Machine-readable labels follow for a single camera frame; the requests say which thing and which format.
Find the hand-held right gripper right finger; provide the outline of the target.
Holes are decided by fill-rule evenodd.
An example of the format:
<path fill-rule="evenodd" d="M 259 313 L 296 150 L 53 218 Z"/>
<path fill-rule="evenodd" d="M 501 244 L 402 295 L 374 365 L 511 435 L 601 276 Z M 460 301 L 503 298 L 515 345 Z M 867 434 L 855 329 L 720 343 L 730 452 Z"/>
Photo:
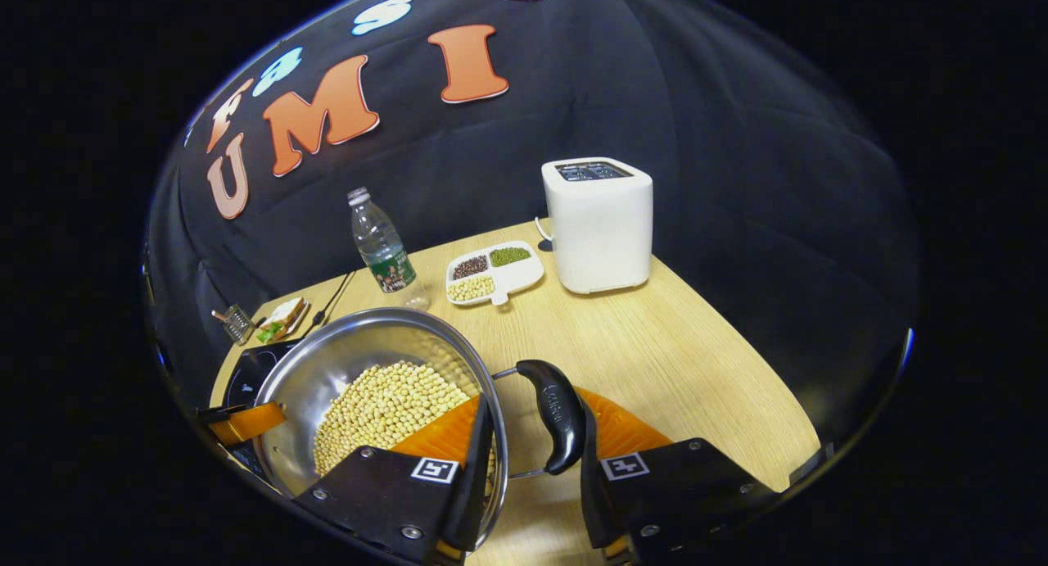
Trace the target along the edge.
<path fill-rule="evenodd" d="M 580 494 L 607 565 L 711 565 L 717 544 L 781 496 L 700 437 L 671 441 L 624 406 L 580 388 Z"/>

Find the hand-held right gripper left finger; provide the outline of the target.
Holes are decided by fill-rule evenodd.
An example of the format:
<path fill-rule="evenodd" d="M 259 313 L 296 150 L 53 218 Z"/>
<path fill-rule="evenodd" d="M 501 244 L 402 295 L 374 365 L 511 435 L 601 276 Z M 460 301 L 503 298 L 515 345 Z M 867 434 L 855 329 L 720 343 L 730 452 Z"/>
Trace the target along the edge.
<path fill-rule="evenodd" d="M 440 439 L 463 441 L 463 458 L 357 447 L 293 503 L 378 562 L 460 565 L 481 537 L 497 402 L 482 393 L 449 415 L 470 420 Z"/>

